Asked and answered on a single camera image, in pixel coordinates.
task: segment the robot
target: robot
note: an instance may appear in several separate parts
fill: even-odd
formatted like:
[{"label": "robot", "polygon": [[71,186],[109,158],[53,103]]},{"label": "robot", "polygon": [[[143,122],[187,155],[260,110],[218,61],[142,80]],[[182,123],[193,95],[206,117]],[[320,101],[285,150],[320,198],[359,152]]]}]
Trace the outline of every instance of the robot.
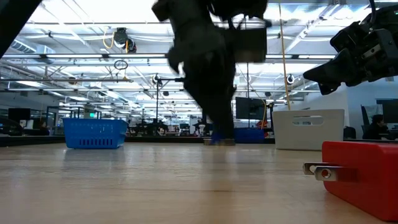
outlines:
[{"label": "robot", "polygon": [[[231,100],[235,92],[235,63],[263,62],[267,54],[263,15],[268,0],[158,0],[152,7],[159,21],[170,19],[175,39],[167,59],[179,72],[183,63],[184,88],[213,121],[220,139],[233,139]],[[217,27],[210,14],[228,22],[228,29]],[[235,27],[238,14],[264,22],[258,29]]]},{"label": "robot", "polygon": [[363,21],[339,31],[330,44],[338,52],[328,63],[303,74],[318,82],[322,95],[333,93],[341,85],[356,86],[398,74],[398,4],[376,10]]}]

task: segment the red power adapter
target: red power adapter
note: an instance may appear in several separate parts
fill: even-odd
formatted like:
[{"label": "red power adapter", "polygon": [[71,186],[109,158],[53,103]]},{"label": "red power adapter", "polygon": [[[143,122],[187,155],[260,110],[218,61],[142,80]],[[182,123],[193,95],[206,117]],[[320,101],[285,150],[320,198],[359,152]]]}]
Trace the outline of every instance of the red power adapter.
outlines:
[{"label": "red power adapter", "polygon": [[304,164],[304,173],[365,212],[398,221],[398,144],[324,142],[322,161]]}]

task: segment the yellow pole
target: yellow pole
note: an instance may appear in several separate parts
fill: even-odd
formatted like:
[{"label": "yellow pole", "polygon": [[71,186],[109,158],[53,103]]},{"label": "yellow pole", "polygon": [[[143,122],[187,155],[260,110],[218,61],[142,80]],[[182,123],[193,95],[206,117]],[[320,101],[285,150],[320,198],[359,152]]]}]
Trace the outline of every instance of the yellow pole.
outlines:
[{"label": "yellow pole", "polygon": [[283,30],[283,22],[282,22],[282,6],[279,3],[279,21],[280,21],[280,38],[282,39],[282,60],[284,63],[284,77],[285,77],[285,90],[286,90],[286,100],[287,107],[290,110],[290,100],[289,100],[289,91],[287,89],[287,74],[286,74],[286,58],[285,58],[285,41],[284,41],[284,30]]}]

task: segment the blue basket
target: blue basket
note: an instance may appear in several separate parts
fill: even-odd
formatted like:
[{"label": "blue basket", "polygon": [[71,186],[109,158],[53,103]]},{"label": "blue basket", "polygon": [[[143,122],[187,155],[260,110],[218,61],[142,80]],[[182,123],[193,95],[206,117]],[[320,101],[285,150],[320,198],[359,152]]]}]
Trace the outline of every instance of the blue basket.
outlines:
[{"label": "blue basket", "polygon": [[261,129],[241,129],[236,128],[235,142],[236,143],[263,143],[264,142],[264,130]]},{"label": "blue basket", "polygon": [[127,122],[64,118],[65,140],[73,149],[117,149],[126,138]]}]

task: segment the black monitor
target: black monitor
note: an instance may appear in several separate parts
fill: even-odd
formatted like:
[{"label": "black monitor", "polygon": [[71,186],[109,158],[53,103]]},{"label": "black monitor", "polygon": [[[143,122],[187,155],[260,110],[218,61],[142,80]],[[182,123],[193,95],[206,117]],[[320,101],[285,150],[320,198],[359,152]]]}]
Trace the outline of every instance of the black monitor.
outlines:
[{"label": "black monitor", "polygon": [[260,99],[236,97],[236,119],[267,119],[266,107]]},{"label": "black monitor", "polygon": [[30,120],[29,108],[9,108],[8,119],[19,123],[20,120]]},{"label": "black monitor", "polygon": [[398,123],[398,101],[383,102],[383,117],[385,123]]},{"label": "black monitor", "polygon": [[189,129],[189,124],[180,124],[180,129]]}]

